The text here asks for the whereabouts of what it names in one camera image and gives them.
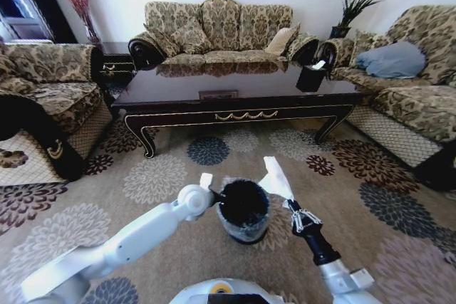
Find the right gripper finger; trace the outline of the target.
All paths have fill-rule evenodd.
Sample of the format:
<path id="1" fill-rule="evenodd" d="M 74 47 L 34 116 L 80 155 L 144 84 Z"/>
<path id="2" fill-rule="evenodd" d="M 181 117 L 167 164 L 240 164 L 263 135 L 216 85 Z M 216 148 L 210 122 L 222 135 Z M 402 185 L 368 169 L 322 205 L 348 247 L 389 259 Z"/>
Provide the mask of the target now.
<path id="1" fill-rule="evenodd" d="M 291 211 L 291 226 L 292 233 L 300 233 L 300 206 L 297 201 L 287 201 L 286 202 L 289 210 Z"/>
<path id="2" fill-rule="evenodd" d="M 307 209 L 300 209 L 300 226 L 322 226 L 323 221 Z"/>

